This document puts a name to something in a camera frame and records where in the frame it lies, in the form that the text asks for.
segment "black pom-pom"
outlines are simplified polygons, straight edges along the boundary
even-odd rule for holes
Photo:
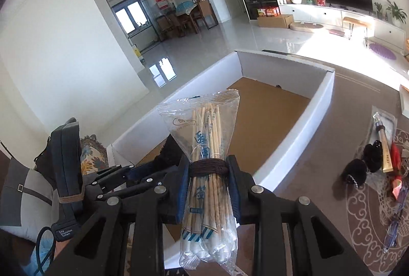
[[[376,140],[373,145],[368,144],[363,150],[363,161],[369,171],[376,172],[382,167],[382,143]]]
[[[367,180],[367,166],[360,159],[354,159],[342,171],[341,178],[344,182],[353,184],[356,188]]]

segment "wooden handle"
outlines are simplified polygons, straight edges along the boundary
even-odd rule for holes
[[[382,171],[391,172],[393,171],[391,154],[389,153],[388,140],[386,138],[385,130],[379,130],[379,139],[382,142],[382,153],[383,153],[383,162],[382,162]]]

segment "wooden handle brush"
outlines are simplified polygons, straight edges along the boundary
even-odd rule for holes
[[[373,115],[373,118],[375,120],[375,127],[376,131],[379,134],[379,140],[382,143],[382,171],[385,172],[391,172],[393,171],[392,167],[392,161],[391,161],[391,154],[389,153],[389,146],[388,146],[388,140],[386,138],[386,133],[385,133],[385,126],[382,123],[381,117],[379,113],[375,113]]]

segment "brown elastic band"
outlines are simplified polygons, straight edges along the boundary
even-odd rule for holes
[[[189,165],[189,177],[207,176],[211,173],[226,175],[229,167],[226,161],[217,158],[200,159]]]
[[[70,195],[70,196],[64,196],[62,198],[58,197],[58,201],[60,203],[71,203],[71,202],[78,202],[84,200],[84,183],[82,183],[82,189],[81,193],[75,194],[75,195]]]

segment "glossy floor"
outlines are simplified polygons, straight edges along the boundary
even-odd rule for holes
[[[375,54],[362,39],[332,34],[311,34],[281,28],[260,28],[238,17],[200,34],[189,34],[160,43],[144,53],[145,69],[138,75],[149,94],[108,124],[99,140],[108,145],[144,114],[197,74],[236,49],[275,50],[313,58],[359,72],[396,90],[409,87],[409,62],[402,54],[396,60]]]

